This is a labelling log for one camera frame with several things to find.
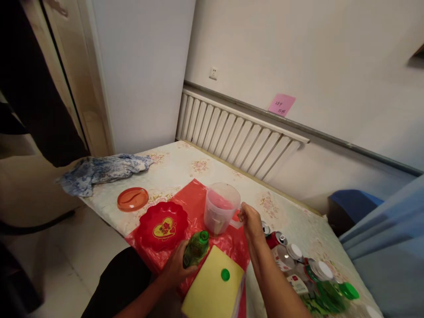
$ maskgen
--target hand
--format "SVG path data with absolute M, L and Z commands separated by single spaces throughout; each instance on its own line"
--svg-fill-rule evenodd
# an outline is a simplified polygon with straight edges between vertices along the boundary
M 255 242 L 256 240 L 264 240 L 264 231 L 262 229 L 261 216 L 259 213 L 246 202 L 242 202 L 242 209 L 238 216 L 243 222 L 244 235 L 247 242 Z
M 177 287 L 186 277 L 197 270 L 197 266 L 190 266 L 186 269 L 182 266 L 182 258 L 187 244 L 189 244 L 188 240 L 181 241 L 180 245 L 172 252 L 162 273 L 158 277 L 165 284 L 166 289 Z

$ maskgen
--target yellow cutting board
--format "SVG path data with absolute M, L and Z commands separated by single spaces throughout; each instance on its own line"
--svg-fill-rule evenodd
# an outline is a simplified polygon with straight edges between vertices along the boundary
M 221 278 L 228 269 L 230 279 Z M 188 318 L 231 318 L 235 304 L 239 305 L 243 269 L 217 246 L 213 246 L 208 258 L 194 279 L 181 311 Z

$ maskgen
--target red soda can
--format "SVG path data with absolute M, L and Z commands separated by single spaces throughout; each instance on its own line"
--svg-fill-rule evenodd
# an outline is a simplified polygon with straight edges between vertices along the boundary
M 274 231 L 266 238 L 266 243 L 268 244 L 270 249 L 273 249 L 277 245 L 287 245 L 287 239 L 280 231 Z

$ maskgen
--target floral tablecloth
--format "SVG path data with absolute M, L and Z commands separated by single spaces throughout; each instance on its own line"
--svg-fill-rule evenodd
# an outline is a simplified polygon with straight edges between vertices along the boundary
M 140 216 L 150 206 L 169 200 L 193 178 L 206 186 L 225 182 L 234 186 L 240 192 L 242 201 L 256 208 L 261 218 L 273 230 L 283 232 L 289 242 L 298 245 L 305 256 L 326 262 L 336 278 L 349 281 L 360 294 L 358 302 L 378 310 L 326 218 L 269 190 L 184 141 L 137 155 L 150 155 L 155 163 L 148 171 L 134 174 L 130 178 L 95 185 L 92 197 L 81 198 L 122 236 L 127 236 L 139 225 Z M 136 186 L 148 191 L 148 203 L 139 211 L 120 211 L 117 208 L 118 195 L 125 189 Z M 246 275 L 246 295 L 248 316 L 266 317 L 263 299 L 251 265 Z

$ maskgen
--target green plastic bottle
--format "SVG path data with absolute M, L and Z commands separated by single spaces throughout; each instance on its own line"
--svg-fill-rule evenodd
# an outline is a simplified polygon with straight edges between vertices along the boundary
M 358 298 L 358 291 L 350 283 L 337 284 L 330 281 L 317 283 L 315 292 L 301 297 L 315 316 L 344 313 L 350 301 Z
M 209 248 L 209 233 L 207 231 L 196 232 L 189 240 L 182 258 L 184 268 L 199 265 L 200 261 L 205 257 Z

